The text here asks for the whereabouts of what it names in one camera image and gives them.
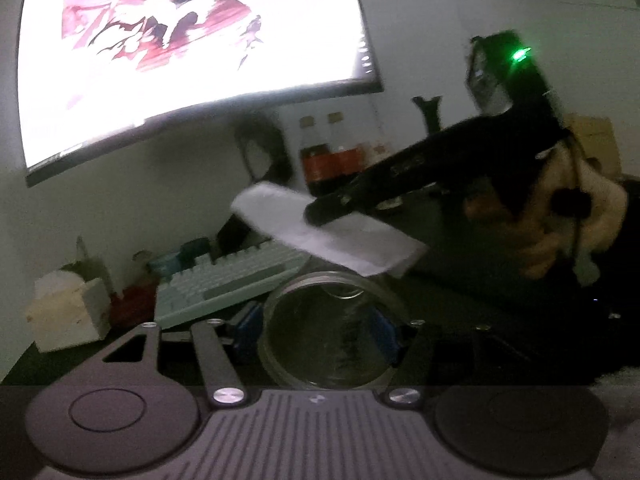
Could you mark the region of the person right hand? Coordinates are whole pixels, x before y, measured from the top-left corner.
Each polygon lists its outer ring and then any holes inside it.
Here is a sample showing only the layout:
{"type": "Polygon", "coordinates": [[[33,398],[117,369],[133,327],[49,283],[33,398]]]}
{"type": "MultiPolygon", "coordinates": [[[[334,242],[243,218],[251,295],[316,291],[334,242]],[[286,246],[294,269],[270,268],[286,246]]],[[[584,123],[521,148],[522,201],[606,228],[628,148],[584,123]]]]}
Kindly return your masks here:
{"type": "Polygon", "coordinates": [[[559,143],[544,154],[538,180],[489,180],[464,212],[489,253],[522,278],[542,278],[559,256],[571,264],[611,247],[628,195],[598,174],[576,148],[559,143]]]}

